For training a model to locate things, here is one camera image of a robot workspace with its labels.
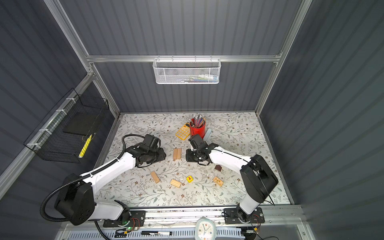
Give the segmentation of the plain wooden block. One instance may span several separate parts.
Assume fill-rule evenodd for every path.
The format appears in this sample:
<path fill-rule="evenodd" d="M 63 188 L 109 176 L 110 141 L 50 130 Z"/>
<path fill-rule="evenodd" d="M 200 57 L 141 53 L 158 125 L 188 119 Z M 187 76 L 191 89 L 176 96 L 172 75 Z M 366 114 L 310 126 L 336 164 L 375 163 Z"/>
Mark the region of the plain wooden block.
<path fill-rule="evenodd" d="M 181 160 L 181 159 L 182 159 L 182 149 L 178 148 L 177 149 L 177 160 Z"/>

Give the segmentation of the long wooden block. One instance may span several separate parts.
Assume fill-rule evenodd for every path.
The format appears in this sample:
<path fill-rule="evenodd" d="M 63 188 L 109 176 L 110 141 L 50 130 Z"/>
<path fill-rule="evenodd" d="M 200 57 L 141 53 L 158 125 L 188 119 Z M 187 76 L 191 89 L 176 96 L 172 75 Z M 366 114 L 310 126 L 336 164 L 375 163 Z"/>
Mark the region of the long wooden block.
<path fill-rule="evenodd" d="M 153 180 L 155 181 L 156 184 L 161 182 L 161 180 L 159 179 L 159 177 L 158 177 L 158 175 L 156 174 L 155 171 L 151 172 L 151 177 L 153 178 Z"/>

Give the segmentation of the printed wooden block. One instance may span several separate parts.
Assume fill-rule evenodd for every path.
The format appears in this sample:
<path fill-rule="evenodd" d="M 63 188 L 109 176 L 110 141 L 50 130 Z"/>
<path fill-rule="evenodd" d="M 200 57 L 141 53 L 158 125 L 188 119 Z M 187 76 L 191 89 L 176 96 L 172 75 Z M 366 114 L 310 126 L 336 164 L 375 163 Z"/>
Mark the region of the printed wooden block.
<path fill-rule="evenodd" d="M 214 182 L 215 184 L 217 184 L 218 186 L 220 186 L 220 187 L 222 187 L 223 184 L 224 184 L 224 182 L 223 182 L 221 179 L 219 179 L 217 176 L 215 176 L 215 177 L 213 178 L 213 182 Z"/>

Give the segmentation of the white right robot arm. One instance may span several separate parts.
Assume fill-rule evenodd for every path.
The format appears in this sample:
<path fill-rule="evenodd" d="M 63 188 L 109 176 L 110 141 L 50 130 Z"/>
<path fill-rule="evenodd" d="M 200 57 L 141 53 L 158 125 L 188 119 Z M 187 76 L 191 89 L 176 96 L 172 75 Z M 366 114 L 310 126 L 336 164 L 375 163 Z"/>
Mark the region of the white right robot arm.
<path fill-rule="evenodd" d="M 263 203 L 278 185 L 279 180 L 265 159 L 260 155 L 242 156 L 225 150 L 217 144 L 207 144 L 200 135 L 189 138 L 191 149 L 186 160 L 203 165 L 220 165 L 239 174 L 246 188 L 243 200 L 237 205 L 236 217 L 242 223 L 251 221 L 254 210 Z"/>

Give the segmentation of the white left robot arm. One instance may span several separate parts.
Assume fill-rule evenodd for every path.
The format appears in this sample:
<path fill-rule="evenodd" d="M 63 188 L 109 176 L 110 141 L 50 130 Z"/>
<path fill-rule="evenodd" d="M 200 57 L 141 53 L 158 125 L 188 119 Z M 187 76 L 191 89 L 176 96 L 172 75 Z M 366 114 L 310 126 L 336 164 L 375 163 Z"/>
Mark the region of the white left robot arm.
<path fill-rule="evenodd" d="M 82 175 L 68 176 L 58 191 L 55 209 L 65 221 L 78 226 L 87 221 L 110 220 L 127 226 L 131 220 L 129 207 L 119 200 L 97 200 L 98 192 L 119 175 L 134 169 L 145 168 L 165 160 L 161 140 L 146 134 L 142 142 L 127 147 L 122 137 L 121 153 L 106 164 Z"/>

